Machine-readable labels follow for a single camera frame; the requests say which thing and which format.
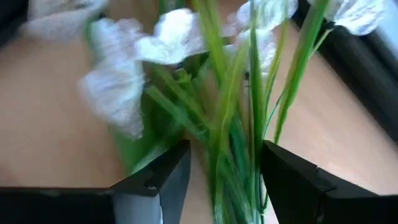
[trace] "white petal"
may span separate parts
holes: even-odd
[[[144,34],[135,19],[122,19],[117,23],[111,19],[100,19],[91,24],[92,51],[97,60],[109,64],[119,63],[135,55],[134,43]]]
[[[143,87],[142,65],[134,60],[113,67],[101,63],[80,80],[81,94],[90,108],[134,139],[140,138],[143,130]]]
[[[275,35],[266,29],[256,29],[257,49],[259,52],[260,69],[263,76],[268,75],[269,67],[276,53]],[[237,45],[243,40],[250,39],[250,30],[237,36]]]
[[[353,35],[366,35],[377,27],[384,11],[384,0],[331,0],[325,17]]]
[[[31,0],[23,31],[45,40],[70,40],[82,34],[88,19],[107,5],[108,0]]]
[[[182,45],[188,40],[194,15],[189,9],[177,9],[160,17],[154,36],[166,45]]]
[[[258,28],[272,30],[283,22],[284,1],[281,0],[255,0],[255,7],[258,11]],[[287,0],[288,14],[292,17],[297,10],[297,0]],[[237,26],[247,29],[250,26],[250,1],[243,4],[236,13]]]
[[[135,59],[162,65],[174,65],[186,57],[182,46],[166,45],[156,37],[143,37],[134,43]]]

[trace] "green stem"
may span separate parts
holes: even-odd
[[[323,41],[328,37],[328,35],[330,34],[331,31],[333,31],[334,28],[332,29],[327,29],[324,31],[324,33],[322,34],[321,38],[318,40],[318,42],[315,44],[312,53],[310,54],[310,58],[315,54],[315,52],[318,50],[318,48],[321,46],[321,44],[323,43]]]
[[[267,135],[267,131],[268,131],[269,124],[271,123],[272,117],[274,116],[274,113],[275,113],[276,109],[277,109],[278,106],[279,106],[279,103],[280,103],[280,100],[281,100],[282,97],[283,97],[283,94],[284,94],[284,92],[282,92],[282,93],[280,94],[278,100],[277,100],[276,103],[275,103],[274,109],[272,109],[271,114],[270,114],[269,117],[268,117],[268,120],[267,120],[267,123],[266,123],[266,127],[264,128],[264,133],[262,134],[262,138],[263,138],[263,139],[264,139],[264,138],[266,137],[266,135]]]

